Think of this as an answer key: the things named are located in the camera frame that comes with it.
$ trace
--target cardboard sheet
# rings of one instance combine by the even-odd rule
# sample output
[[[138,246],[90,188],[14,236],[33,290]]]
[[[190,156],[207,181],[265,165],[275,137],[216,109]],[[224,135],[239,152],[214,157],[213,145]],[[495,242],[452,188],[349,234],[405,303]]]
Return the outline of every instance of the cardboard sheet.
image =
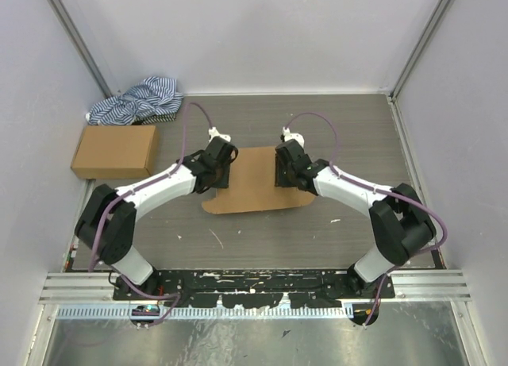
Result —
[[[211,214],[246,213],[307,206],[314,195],[296,187],[275,187],[275,147],[239,148],[231,165],[229,187],[202,203]]]

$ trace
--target white connector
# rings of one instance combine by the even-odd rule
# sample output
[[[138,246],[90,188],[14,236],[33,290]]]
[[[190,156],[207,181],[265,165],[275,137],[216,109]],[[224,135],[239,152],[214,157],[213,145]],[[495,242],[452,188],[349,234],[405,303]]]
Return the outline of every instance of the white connector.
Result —
[[[288,128],[283,127],[283,137],[284,137],[284,142],[289,141],[289,140],[296,140],[300,144],[300,146],[303,148],[303,144],[305,143],[305,140],[303,140],[303,136],[300,133],[291,133],[291,131]]]
[[[219,136],[223,140],[226,140],[228,142],[231,142],[231,136],[229,134],[220,134],[216,127],[208,129],[208,142],[212,141],[214,137]]]

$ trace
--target striped cloth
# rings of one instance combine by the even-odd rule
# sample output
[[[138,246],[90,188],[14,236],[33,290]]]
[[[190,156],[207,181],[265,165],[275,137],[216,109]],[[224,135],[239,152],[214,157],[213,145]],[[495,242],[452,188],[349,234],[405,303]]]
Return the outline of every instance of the striped cloth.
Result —
[[[98,102],[87,114],[90,125],[144,125],[173,121],[182,104],[176,80],[152,76],[120,96]]]

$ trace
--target white cable tray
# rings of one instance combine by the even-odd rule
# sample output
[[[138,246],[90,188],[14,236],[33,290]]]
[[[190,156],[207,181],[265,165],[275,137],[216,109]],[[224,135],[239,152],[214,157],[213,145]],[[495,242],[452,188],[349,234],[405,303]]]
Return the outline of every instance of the white cable tray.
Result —
[[[83,304],[67,305],[58,309],[57,319],[63,320],[118,320],[134,318],[139,321],[153,320],[156,317],[132,316],[131,309],[134,304]],[[166,312],[166,307],[161,307],[161,314]],[[175,308],[167,320],[206,320],[206,319],[288,319],[288,318],[351,318],[353,311],[351,306],[341,308],[300,308],[291,309],[289,306],[277,306],[275,308],[227,309],[223,306],[216,308]]]

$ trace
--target paint splatter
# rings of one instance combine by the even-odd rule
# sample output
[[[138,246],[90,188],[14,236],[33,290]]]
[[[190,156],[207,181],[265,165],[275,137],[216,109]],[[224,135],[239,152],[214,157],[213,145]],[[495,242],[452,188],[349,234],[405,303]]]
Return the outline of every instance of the paint splatter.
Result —
[[[224,249],[224,246],[222,245],[222,242],[221,242],[221,240],[219,239],[219,237],[217,236],[217,234],[216,234],[214,231],[212,231],[212,229],[209,229],[209,230],[210,230],[210,232],[212,233],[212,235],[214,235],[214,236],[215,236],[215,239],[217,239],[217,241],[218,241],[218,242],[219,242],[219,244],[221,245],[222,249]]]

